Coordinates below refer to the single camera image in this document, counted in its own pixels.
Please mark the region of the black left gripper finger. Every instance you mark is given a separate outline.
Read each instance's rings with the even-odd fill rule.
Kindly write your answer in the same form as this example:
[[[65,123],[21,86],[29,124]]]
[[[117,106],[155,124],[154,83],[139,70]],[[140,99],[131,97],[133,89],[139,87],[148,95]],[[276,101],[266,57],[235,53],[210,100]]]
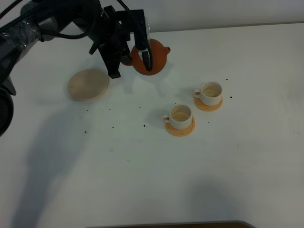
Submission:
[[[112,79],[120,78],[119,65],[121,51],[101,47],[98,48],[98,51],[104,61],[109,77]]]

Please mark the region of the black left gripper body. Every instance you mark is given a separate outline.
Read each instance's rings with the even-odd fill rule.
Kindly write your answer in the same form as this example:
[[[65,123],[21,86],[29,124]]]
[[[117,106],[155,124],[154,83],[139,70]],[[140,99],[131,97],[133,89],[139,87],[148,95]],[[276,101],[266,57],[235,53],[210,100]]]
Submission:
[[[89,38],[93,41],[90,54],[95,53],[97,49],[110,54],[121,53],[123,56],[130,53],[127,47],[129,33],[119,23],[113,6],[102,8],[92,26],[89,30]]]

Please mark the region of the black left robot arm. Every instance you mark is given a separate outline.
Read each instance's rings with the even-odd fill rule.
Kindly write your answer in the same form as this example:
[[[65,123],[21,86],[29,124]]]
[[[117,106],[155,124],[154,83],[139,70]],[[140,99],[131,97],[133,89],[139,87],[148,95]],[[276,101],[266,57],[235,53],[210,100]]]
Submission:
[[[10,73],[37,41],[89,37],[90,54],[98,50],[109,76],[118,78],[120,63],[131,60],[131,30],[122,26],[127,19],[127,11],[102,8],[98,0],[31,0],[24,5],[20,16],[0,29],[0,133],[7,131],[14,114]]]

